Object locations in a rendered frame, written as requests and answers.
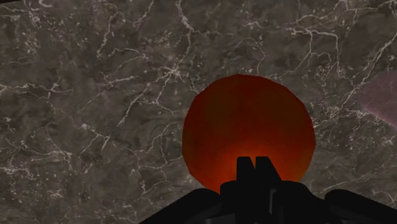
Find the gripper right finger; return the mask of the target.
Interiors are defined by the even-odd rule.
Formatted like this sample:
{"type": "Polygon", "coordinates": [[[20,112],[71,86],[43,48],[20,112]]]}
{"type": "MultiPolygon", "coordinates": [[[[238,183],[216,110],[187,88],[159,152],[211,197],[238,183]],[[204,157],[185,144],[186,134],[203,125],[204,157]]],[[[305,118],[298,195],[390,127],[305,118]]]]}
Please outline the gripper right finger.
{"type": "Polygon", "coordinates": [[[256,158],[271,224],[397,224],[397,209],[349,190],[320,199],[303,184],[283,181],[267,157],[256,158]]]}

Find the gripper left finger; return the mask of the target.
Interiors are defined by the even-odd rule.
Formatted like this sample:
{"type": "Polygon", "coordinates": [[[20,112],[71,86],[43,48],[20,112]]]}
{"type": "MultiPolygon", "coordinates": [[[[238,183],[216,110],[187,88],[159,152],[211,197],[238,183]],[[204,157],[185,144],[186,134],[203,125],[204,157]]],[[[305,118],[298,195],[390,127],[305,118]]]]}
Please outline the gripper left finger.
{"type": "Polygon", "coordinates": [[[237,179],[223,183],[220,192],[196,189],[139,224],[253,224],[255,168],[249,157],[237,159],[237,179]]]}

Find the red orange ball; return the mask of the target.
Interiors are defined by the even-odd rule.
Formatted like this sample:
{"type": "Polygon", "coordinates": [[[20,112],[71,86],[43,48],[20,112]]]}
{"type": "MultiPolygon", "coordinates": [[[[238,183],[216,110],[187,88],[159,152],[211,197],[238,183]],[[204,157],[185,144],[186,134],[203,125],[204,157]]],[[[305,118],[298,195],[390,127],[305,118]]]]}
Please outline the red orange ball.
{"type": "Polygon", "coordinates": [[[299,182],[316,148],[304,103],[285,86],[247,74],[216,80],[195,96],[182,137],[190,174],[215,192],[236,179],[238,157],[268,157],[281,179],[299,182]]]}

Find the pink rounded object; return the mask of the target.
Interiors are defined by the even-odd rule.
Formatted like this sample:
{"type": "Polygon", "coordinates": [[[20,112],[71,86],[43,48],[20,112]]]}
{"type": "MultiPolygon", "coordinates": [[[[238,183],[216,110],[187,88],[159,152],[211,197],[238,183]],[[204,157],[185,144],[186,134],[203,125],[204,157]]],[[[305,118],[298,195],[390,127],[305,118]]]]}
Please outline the pink rounded object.
{"type": "Polygon", "coordinates": [[[361,107],[397,129],[397,70],[378,75],[360,92],[361,107]]]}

